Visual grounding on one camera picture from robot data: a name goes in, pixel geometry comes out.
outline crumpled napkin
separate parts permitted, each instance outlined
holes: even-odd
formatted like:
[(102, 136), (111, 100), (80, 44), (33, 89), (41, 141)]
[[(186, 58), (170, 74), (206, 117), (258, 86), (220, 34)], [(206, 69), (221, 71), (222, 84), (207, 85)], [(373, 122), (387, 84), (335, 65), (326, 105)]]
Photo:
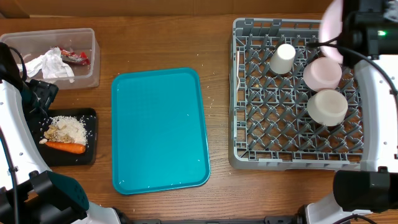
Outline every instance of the crumpled napkin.
[[(22, 64), (17, 64), (19, 71), (22, 71)], [(60, 78), (60, 77), (74, 77), (73, 70), (66, 63), (62, 62), (61, 50), (59, 47), (50, 49), (44, 55), (25, 63), (27, 76), (32, 78), (39, 70), (42, 70), (43, 78)], [(75, 80), (70, 78), (69, 81), (73, 83)]]

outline blue tray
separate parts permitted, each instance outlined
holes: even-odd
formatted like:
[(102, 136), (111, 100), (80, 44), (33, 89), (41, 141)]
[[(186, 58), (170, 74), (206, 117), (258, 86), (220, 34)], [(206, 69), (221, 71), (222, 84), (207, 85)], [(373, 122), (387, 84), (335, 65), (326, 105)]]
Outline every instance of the blue tray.
[(191, 68), (122, 74), (112, 83), (113, 186), (141, 194), (210, 176), (200, 81)]

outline white cup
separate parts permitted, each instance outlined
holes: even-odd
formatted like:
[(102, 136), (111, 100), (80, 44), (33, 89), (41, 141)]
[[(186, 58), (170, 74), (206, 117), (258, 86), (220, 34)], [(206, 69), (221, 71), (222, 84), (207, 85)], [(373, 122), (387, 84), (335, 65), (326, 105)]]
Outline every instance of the white cup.
[(293, 67), (296, 50), (290, 44), (282, 44), (276, 49), (269, 61), (272, 71), (278, 74), (285, 74)]
[(341, 80), (341, 67), (334, 60), (318, 58), (307, 65), (303, 72), (305, 84), (313, 91), (334, 90)]
[(347, 99), (336, 90), (319, 91), (307, 103), (310, 117), (326, 126), (336, 126), (344, 121), (347, 110)]

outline dish rack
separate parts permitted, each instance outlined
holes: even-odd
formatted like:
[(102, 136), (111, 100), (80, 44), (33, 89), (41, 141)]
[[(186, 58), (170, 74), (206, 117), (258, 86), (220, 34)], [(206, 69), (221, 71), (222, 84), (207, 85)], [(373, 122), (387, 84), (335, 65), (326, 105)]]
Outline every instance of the dish rack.
[[(319, 25), (316, 20), (234, 21), (229, 73), (229, 163), (234, 168), (359, 170), (361, 95), (351, 69), (341, 68), (343, 76), (336, 89), (348, 100), (341, 124), (317, 124), (306, 110), (316, 92), (304, 83), (303, 70), (323, 56), (320, 49), (306, 45), (318, 40)], [(269, 68), (281, 44), (296, 49), (294, 66), (285, 75)]]

